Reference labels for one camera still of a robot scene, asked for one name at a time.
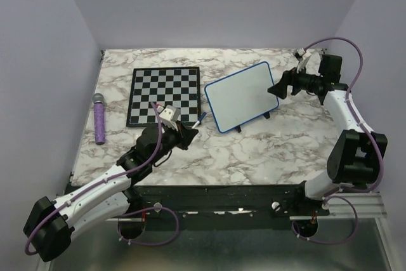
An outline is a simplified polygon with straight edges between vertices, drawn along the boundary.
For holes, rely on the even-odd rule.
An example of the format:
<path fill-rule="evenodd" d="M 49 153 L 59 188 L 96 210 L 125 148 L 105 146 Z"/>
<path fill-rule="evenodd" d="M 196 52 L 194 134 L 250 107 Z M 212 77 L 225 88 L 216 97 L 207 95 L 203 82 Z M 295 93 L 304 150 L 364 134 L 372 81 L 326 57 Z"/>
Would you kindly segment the white blue whiteboard marker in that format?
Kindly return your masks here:
<path fill-rule="evenodd" d="M 193 124 L 192 129 L 195 129 L 198 125 L 201 124 L 201 122 L 202 122 L 202 120 L 205 118 L 206 114 L 207 114 L 206 112 L 203 112 L 203 113 L 199 116 L 199 118 L 197 119 L 197 121 Z"/>

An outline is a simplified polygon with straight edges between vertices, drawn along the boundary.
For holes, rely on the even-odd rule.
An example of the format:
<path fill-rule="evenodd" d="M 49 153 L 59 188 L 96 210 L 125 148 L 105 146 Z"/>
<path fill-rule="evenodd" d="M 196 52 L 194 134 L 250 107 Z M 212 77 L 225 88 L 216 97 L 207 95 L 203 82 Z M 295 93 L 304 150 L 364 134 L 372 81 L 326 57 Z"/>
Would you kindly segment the blue framed whiteboard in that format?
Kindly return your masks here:
<path fill-rule="evenodd" d="M 268 93 L 274 85 L 268 62 L 244 68 L 204 86 L 217 129 L 227 133 L 258 117 L 269 117 L 279 100 Z"/>

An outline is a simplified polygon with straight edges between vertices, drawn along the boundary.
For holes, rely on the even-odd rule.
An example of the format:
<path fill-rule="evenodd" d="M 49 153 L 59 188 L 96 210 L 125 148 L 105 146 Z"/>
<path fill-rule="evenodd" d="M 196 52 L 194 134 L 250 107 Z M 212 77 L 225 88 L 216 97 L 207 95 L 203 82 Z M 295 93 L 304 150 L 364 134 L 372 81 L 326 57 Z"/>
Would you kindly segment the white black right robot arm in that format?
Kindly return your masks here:
<path fill-rule="evenodd" d="M 310 53 L 294 52 L 298 65 L 282 73 L 280 81 L 268 92 L 281 99 L 305 91 L 315 95 L 325 107 L 337 128 L 338 139 L 327 159 L 326 170 L 304 183 L 304 193 L 292 198 L 292 208 L 299 215 L 308 214 L 321 200 L 340 190 L 369 192 L 381 174 L 381 165 L 388 144 L 384 134 L 376 133 L 366 123 L 353 103 L 349 87 L 341 83 L 342 58 L 321 55 L 317 74 L 309 74 L 306 65 Z"/>

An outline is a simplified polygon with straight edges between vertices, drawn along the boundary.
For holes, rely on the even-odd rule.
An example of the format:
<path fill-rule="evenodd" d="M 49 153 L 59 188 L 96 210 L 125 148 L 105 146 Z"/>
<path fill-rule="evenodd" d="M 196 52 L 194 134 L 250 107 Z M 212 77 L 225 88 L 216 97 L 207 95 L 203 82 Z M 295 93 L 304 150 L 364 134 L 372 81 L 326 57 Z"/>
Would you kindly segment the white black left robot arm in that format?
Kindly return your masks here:
<path fill-rule="evenodd" d="M 198 129 L 176 122 L 176 128 L 150 126 L 136 143 L 104 174 L 81 188 L 56 199 L 38 199 L 27 218 L 23 232 L 27 237 L 25 254 L 38 254 L 42 261 L 61 255 L 73 235 L 92 221 L 124 214 L 136 216 L 141 202 L 126 195 L 132 186 L 145 179 L 154 164 L 174 148 L 187 150 Z"/>

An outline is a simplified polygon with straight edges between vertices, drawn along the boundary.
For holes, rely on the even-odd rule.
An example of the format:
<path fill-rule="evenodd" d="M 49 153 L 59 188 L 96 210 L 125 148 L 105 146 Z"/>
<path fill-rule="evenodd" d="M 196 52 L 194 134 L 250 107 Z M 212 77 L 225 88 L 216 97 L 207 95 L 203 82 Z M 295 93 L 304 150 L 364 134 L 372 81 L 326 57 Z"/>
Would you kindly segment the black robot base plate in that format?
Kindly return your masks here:
<path fill-rule="evenodd" d="M 288 230 L 291 218 L 309 220 L 327 216 L 320 200 L 308 199 L 304 185 L 178 185 L 134 186 L 128 190 L 127 212 L 143 208 L 142 221 L 131 228 L 173 231 L 174 218 L 181 230 Z"/>

